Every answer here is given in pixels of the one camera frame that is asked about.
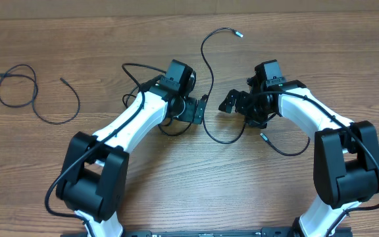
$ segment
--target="loose black cable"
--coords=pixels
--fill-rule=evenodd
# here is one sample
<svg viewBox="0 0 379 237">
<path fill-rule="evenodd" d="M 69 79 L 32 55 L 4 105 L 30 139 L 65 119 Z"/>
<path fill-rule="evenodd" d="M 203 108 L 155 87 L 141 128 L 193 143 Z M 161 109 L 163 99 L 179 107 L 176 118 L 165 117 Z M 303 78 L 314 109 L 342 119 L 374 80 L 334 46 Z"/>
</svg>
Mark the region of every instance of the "loose black cable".
<svg viewBox="0 0 379 237">
<path fill-rule="evenodd" d="M 26 66 L 28 67 L 32 72 L 33 72 L 33 78 L 27 76 L 27 75 L 23 75 L 23 74 L 11 74 L 10 72 L 20 66 Z M 36 97 L 38 96 L 38 80 L 37 80 L 37 76 L 36 76 L 36 73 L 34 71 L 34 69 L 29 66 L 29 65 L 26 65 L 26 64 L 19 64 L 19 65 L 16 65 L 16 66 L 13 66 L 12 68 L 8 69 L 8 71 L 6 71 L 5 73 L 1 73 L 0 74 L 0 89 L 1 89 L 1 84 L 2 82 L 4 81 L 4 79 L 6 78 L 10 78 L 10 77 L 23 77 L 23 78 L 27 78 L 29 80 L 31 80 L 34 84 L 34 87 L 33 87 L 33 95 L 32 95 L 32 99 L 29 100 L 27 103 L 24 103 L 24 104 L 21 104 L 21 105 L 10 105 L 10 104 L 7 104 L 5 103 L 2 99 L 1 99 L 1 94 L 0 94 L 0 102 L 7 106 L 7 107 L 10 107 L 10 108 L 21 108 L 21 107 L 25 107 L 29 104 L 32 104 L 32 109 L 33 109 L 33 112 L 35 113 L 35 115 L 41 119 L 43 122 L 46 122 L 48 124 L 54 124 L 54 125 L 60 125 L 60 124 L 65 124 L 65 123 L 68 123 L 70 122 L 71 120 L 75 119 L 78 115 L 78 113 L 80 112 L 80 98 L 78 97 L 78 94 L 76 92 L 76 90 L 74 90 L 74 88 L 66 81 L 64 80 L 63 78 L 59 78 L 59 80 L 61 80 L 61 82 L 63 82 L 65 85 L 67 85 L 71 90 L 72 92 L 74 92 L 74 95 L 76 95 L 77 97 L 77 102 L 78 102 L 78 106 L 77 106 L 77 111 L 76 113 L 69 119 L 65 120 L 65 121 L 62 121 L 62 122 L 52 122 L 52 121 L 49 121 L 47 120 L 46 118 L 43 118 L 42 116 L 39 115 L 39 113 L 36 111 L 36 106 L 35 106 L 35 101 L 36 101 Z"/>
<path fill-rule="evenodd" d="M 207 94 L 207 98 L 206 98 L 206 106 L 207 106 L 207 102 L 209 101 L 209 97 L 210 97 L 210 94 L 211 94 L 211 91 L 213 90 L 213 85 L 215 84 L 215 76 L 213 74 L 213 70 L 211 69 L 211 66 L 210 64 L 207 62 L 205 56 L 204 56 L 204 52 L 203 52 L 203 46 L 204 46 L 204 43 L 210 38 L 210 36 L 212 36 L 213 34 L 221 31 L 221 30 L 230 30 L 232 31 L 235 35 L 239 36 L 239 37 L 243 37 L 243 35 L 238 32 L 237 30 L 235 29 L 232 29 L 232 28 L 229 28 L 229 27 L 221 27 L 221 28 L 218 28 L 216 30 L 213 30 L 210 34 L 208 34 L 204 40 L 203 40 L 203 43 L 201 43 L 201 48 L 200 48 L 200 51 L 201 51 L 201 56 L 203 57 L 203 60 L 204 60 L 204 63 L 207 65 L 207 67 L 209 68 L 210 70 L 210 74 L 211 74 L 211 86 L 210 86 L 210 90 Z M 201 119 L 202 123 L 203 123 L 203 126 L 204 126 L 204 130 L 205 132 L 207 133 L 207 135 L 213 139 L 215 142 L 218 142 L 220 144 L 232 144 L 236 141 L 239 140 L 239 138 L 242 136 L 243 134 L 243 131 L 245 130 L 245 127 L 246 127 L 246 122 L 244 121 L 243 122 L 243 126 L 242 126 L 242 129 L 241 129 L 241 132 L 238 134 L 238 136 L 236 136 L 236 138 L 234 138 L 233 140 L 231 141 L 226 141 L 226 142 L 223 142 L 223 141 L 220 141 L 218 139 L 216 139 L 215 137 L 213 137 L 210 132 L 207 130 L 207 127 L 205 126 L 205 119 L 204 119 L 204 115 L 203 115 L 203 118 Z"/>
<path fill-rule="evenodd" d="M 162 72 L 163 74 L 166 74 L 165 70 L 162 70 L 162 69 L 159 69 L 159 68 L 156 68 L 156 67 L 153 67 L 153 66 L 149 66 L 149 65 L 143 65 L 143 64 L 139 64 L 139 63 L 132 63 L 132 64 L 129 64 L 129 65 L 130 66 L 139 66 L 139 67 L 143 67 L 143 68 L 148 68 L 148 69 L 156 70 L 158 72 Z M 122 103 L 124 104 L 125 108 L 128 108 L 128 100 L 130 99 L 130 97 L 135 97 L 133 95 L 133 93 L 135 92 L 135 90 L 137 88 L 138 88 L 138 86 L 136 86 L 134 89 L 132 89 L 130 93 L 125 94 L 124 96 L 122 96 Z M 189 123 L 188 126 L 186 126 L 183 130 L 181 130 L 181 131 L 179 131 L 177 133 L 174 133 L 174 134 L 169 134 L 168 132 L 166 132 L 165 130 L 163 130 L 162 125 L 160 125 L 160 124 L 158 124 L 157 127 L 162 132 L 162 134 L 164 134 L 166 136 L 179 136 L 179 135 L 182 135 L 184 132 L 186 132 L 190 128 L 191 125 L 192 125 L 192 122 Z"/>
<path fill-rule="evenodd" d="M 169 120 L 168 123 L 166 123 L 166 124 L 160 124 L 160 126 L 170 126 L 170 125 L 172 125 L 173 122 L 174 122 L 174 118 L 172 117 L 172 118 L 170 118 L 170 120 Z"/>
<path fill-rule="evenodd" d="M 365 147 L 363 142 L 348 128 L 346 125 L 344 125 L 342 122 L 340 122 L 338 119 L 336 119 L 335 116 L 330 114 L 325 108 L 323 108 L 319 103 L 317 103 L 315 100 L 308 98 L 306 95 L 298 95 L 296 93 L 291 92 L 260 92 L 254 94 L 255 97 L 259 97 L 261 95 L 290 95 L 294 96 L 300 99 L 303 99 L 305 101 L 308 101 L 309 103 L 312 103 L 316 108 L 318 108 L 323 114 L 325 114 L 328 118 L 330 118 L 331 121 L 335 122 L 337 125 L 339 125 L 341 128 L 343 128 L 356 142 L 356 144 L 368 155 L 370 158 L 372 164 L 376 167 L 378 176 L 379 176 L 379 165 L 376 162 L 374 156 L 371 154 L 371 152 Z M 331 231 L 340 223 L 340 221 L 348 215 L 352 211 L 372 211 L 379 208 L 379 203 L 373 206 L 368 207 L 352 207 L 348 208 L 346 210 L 343 210 L 343 212 L 339 215 L 339 217 L 332 223 L 330 228 L 327 230 L 325 237 L 328 237 L 331 233 Z"/>
<path fill-rule="evenodd" d="M 304 153 L 308 147 L 309 147 L 309 143 L 311 142 L 311 139 L 308 137 L 308 142 L 307 142 L 307 145 L 299 152 L 297 153 L 286 153 L 286 152 L 283 152 L 283 151 L 280 151 L 277 147 L 275 147 L 273 145 L 273 143 L 271 143 L 270 139 L 267 138 L 267 136 L 265 134 L 263 134 L 262 132 L 260 133 L 260 136 L 263 138 L 263 140 L 274 150 L 276 151 L 277 153 L 279 153 L 280 155 L 284 155 L 284 156 L 297 156 L 297 155 L 301 155 L 302 153 Z"/>
<path fill-rule="evenodd" d="M 125 69 L 125 66 L 127 66 L 127 65 L 129 65 L 129 66 L 135 66 L 135 65 L 132 64 L 132 63 L 124 63 L 122 65 L 122 69 L 136 83 L 137 87 L 140 88 L 141 85 L 139 84 L 139 82 Z M 87 150 L 80 158 L 78 158 L 63 173 L 61 173 L 58 176 L 58 178 L 55 179 L 55 181 L 53 181 L 52 185 L 49 187 L 49 189 L 47 190 L 46 195 L 45 195 L 45 207 L 46 207 L 46 210 L 47 210 L 48 213 L 50 213 L 50 214 L 52 214 L 54 216 L 58 216 L 58 217 L 70 217 L 70 218 L 77 218 L 77 219 L 82 220 L 84 222 L 84 224 L 87 226 L 87 228 L 89 230 L 89 233 L 90 233 L 90 236 L 91 237 L 95 237 L 95 235 L 93 233 L 93 230 L 91 228 L 91 225 L 89 224 L 89 221 L 86 218 L 81 217 L 79 215 L 75 215 L 75 214 L 59 213 L 59 212 L 56 212 L 56 211 L 52 210 L 50 208 L 50 206 L 49 206 L 49 198 L 51 197 L 51 194 L 52 194 L 52 191 L 54 190 L 54 188 L 66 176 L 66 174 L 68 174 L 68 172 L 70 172 L 77 164 L 80 164 L 83 161 L 85 161 L 100 146 L 104 145 L 105 142 L 107 142 L 108 140 L 110 140 L 112 137 L 114 137 L 116 134 L 118 134 L 118 132 L 120 132 L 126 125 L 128 125 L 138 115 L 138 113 L 143 109 L 144 103 L 145 103 L 145 96 L 144 96 L 144 93 L 141 93 L 141 103 L 140 103 L 139 107 L 137 108 L 137 111 L 135 111 L 135 113 L 133 115 L 131 115 L 130 118 L 128 118 L 123 124 L 121 124 L 121 126 L 119 126 L 117 129 L 115 129 L 106 138 L 102 139 L 100 142 L 96 143 L 92 148 L 90 148 L 89 150 Z"/>
</svg>

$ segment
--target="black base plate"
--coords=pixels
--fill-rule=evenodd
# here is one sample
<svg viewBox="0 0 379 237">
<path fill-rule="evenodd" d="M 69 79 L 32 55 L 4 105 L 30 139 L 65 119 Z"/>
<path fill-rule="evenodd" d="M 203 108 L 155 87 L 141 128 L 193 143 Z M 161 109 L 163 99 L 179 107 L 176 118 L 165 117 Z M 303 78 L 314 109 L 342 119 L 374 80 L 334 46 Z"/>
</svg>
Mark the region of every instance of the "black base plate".
<svg viewBox="0 0 379 237">
<path fill-rule="evenodd" d="M 292 227 L 264 227 L 260 230 L 213 230 L 213 231 L 178 231 L 150 232 L 126 231 L 122 237 L 299 237 L 293 235 Z M 61 235 L 62 237 L 86 237 L 87 233 Z M 337 228 L 332 237 L 353 237 L 350 228 Z"/>
</svg>

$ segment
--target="black bracket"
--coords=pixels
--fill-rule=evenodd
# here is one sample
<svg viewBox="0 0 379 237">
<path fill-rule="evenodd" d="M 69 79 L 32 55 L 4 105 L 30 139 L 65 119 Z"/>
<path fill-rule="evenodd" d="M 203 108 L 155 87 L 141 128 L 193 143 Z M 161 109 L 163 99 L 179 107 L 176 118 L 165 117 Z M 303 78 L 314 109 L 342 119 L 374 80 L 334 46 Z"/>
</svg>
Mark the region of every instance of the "black bracket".
<svg viewBox="0 0 379 237">
<path fill-rule="evenodd" d="M 96 137 L 77 133 L 70 141 L 61 172 L 69 168 L 98 141 Z M 64 200 L 71 210 L 81 210 L 93 216 L 95 221 L 106 221 L 118 209 L 124 196 L 129 154 L 123 148 L 103 144 L 86 161 L 96 159 L 105 162 L 102 173 L 97 174 L 84 168 L 83 161 L 76 165 L 57 186 L 57 197 Z"/>
<path fill-rule="evenodd" d="M 235 112 L 245 115 L 248 126 L 266 128 L 269 115 L 276 113 L 281 116 L 278 109 L 278 94 L 263 94 L 262 92 L 286 91 L 294 88 L 306 88 L 298 80 L 287 82 L 282 76 L 277 60 L 263 62 L 255 67 L 255 76 L 247 79 L 250 92 L 229 91 L 226 99 L 220 104 L 218 110 L 231 113 L 233 106 Z"/>
<path fill-rule="evenodd" d="M 351 131 L 364 143 L 379 166 L 379 144 L 375 127 L 368 121 L 352 123 Z M 343 149 L 357 153 L 344 161 Z M 315 132 L 314 185 L 321 200 L 333 209 L 352 201 L 368 201 L 379 193 L 376 167 L 343 129 Z"/>
</svg>

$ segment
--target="black joint housing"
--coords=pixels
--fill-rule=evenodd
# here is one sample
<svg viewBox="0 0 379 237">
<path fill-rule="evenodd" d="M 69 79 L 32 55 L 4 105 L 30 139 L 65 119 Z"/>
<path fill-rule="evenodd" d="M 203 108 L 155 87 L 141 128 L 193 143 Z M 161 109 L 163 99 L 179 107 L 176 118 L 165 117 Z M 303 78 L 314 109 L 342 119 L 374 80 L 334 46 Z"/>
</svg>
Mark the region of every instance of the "black joint housing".
<svg viewBox="0 0 379 237">
<path fill-rule="evenodd" d="M 375 127 L 368 121 L 362 121 L 353 123 L 349 128 L 379 166 Z M 345 162 L 343 149 L 357 153 L 357 158 Z M 379 193 L 379 175 L 370 157 L 356 147 L 345 130 L 324 129 L 315 132 L 314 185 L 320 199 L 336 209 L 352 201 L 368 201 Z"/>
<path fill-rule="evenodd" d="M 64 172 L 98 141 L 85 133 L 77 133 L 70 141 L 66 152 Z M 104 161 L 102 173 L 97 174 L 84 168 L 83 161 L 76 165 L 57 186 L 56 195 L 64 200 L 71 210 L 81 210 L 98 222 L 106 221 L 118 209 L 124 196 L 129 154 L 123 148 L 103 144 L 87 163 L 96 159 Z"/>
<path fill-rule="evenodd" d="M 280 70 L 279 63 L 276 59 L 263 62 L 257 65 L 255 68 L 255 75 L 261 78 L 261 80 L 273 80 L 281 78 L 282 71 Z"/>
<path fill-rule="evenodd" d="M 183 122 L 201 124 L 206 106 L 206 99 L 196 100 L 188 97 L 194 90 L 197 81 L 195 71 L 177 60 L 172 60 L 165 76 L 157 85 L 150 88 L 150 92 L 162 97 L 168 102 L 166 117 Z"/>
</svg>

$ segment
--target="wood grain surface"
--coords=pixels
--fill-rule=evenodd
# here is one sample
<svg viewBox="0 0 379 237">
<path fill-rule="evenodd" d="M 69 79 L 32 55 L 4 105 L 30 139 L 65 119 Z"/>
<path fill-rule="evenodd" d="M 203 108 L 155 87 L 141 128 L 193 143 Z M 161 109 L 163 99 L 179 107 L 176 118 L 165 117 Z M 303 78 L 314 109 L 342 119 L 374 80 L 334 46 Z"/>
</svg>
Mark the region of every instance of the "wood grain surface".
<svg viewBox="0 0 379 237">
<path fill-rule="evenodd" d="M 62 121 L 76 110 L 76 98 L 60 77 L 82 100 L 77 118 L 60 126 L 40 121 L 30 106 L 11 109 L 0 103 L 0 236 L 83 230 L 80 221 L 47 214 L 43 197 L 59 175 L 71 137 L 77 131 L 95 132 L 124 111 L 122 95 L 134 85 L 120 65 L 167 68 L 172 59 L 183 61 L 197 72 L 191 95 L 200 98 L 211 84 L 200 43 L 223 26 L 245 36 L 223 32 L 205 44 L 216 78 L 205 113 L 214 136 L 232 139 L 242 126 L 242 116 L 217 110 L 228 91 L 247 90 L 245 78 L 254 67 L 278 59 L 288 80 L 302 81 L 343 116 L 371 121 L 379 139 L 379 13 L 0 21 L 0 72 L 20 63 L 36 70 L 36 107 L 45 118 Z M 156 75 L 141 68 L 131 71 L 140 82 Z M 30 81 L 8 78 L 1 96 L 22 103 L 32 90 Z M 183 126 L 177 122 L 173 129 Z M 259 132 L 248 128 L 235 144 L 220 145 L 202 126 L 177 138 L 153 129 L 131 154 L 120 222 L 128 230 L 154 231 L 291 225 L 316 196 L 313 144 L 298 157 L 282 157 Z M 272 120 L 263 132 L 287 152 L 299 151 L 307 141 L 284 118 Z M 378 201 L 376 195 L 365 205 Z M 55 197 L 51 205 L 69 211 Z M 356 236 L 379 236 L 379 210 L 352 213 L 342 225 L 352 226 Z"/>
<path fill-rule="evenodd" d="M 379 0 L 0 0 L 0 20 L 379 11 Z"/>
</svg>

